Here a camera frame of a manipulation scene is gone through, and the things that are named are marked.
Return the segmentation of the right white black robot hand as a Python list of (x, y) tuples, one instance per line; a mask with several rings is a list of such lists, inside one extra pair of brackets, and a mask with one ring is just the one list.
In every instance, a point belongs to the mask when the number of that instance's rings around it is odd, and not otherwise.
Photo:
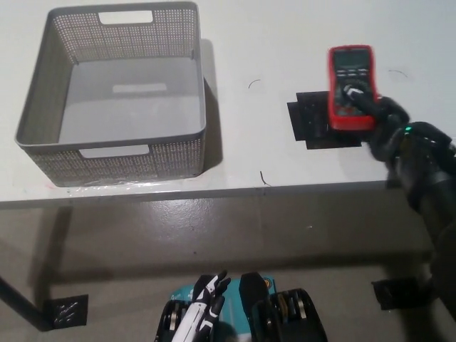
[(362, 113), (372, 117), (373, 133), (368, 145), (372, 156), (380, 162), (391, 162), (397, 155), (404, 129), (410, 122), (410, 116), (392, 98), (372, 99), (366, 92), (346, 85), (343, 94)]

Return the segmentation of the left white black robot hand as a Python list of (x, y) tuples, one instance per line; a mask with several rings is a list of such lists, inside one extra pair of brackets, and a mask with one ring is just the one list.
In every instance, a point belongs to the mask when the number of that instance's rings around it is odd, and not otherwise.
[(177, 327), (172, 341), (208, 341), (219, 321), (224, 306), (224, 293), (231, 279), (227, 271), (215, 275), (201, 275), (196, 281), (192, 300)]

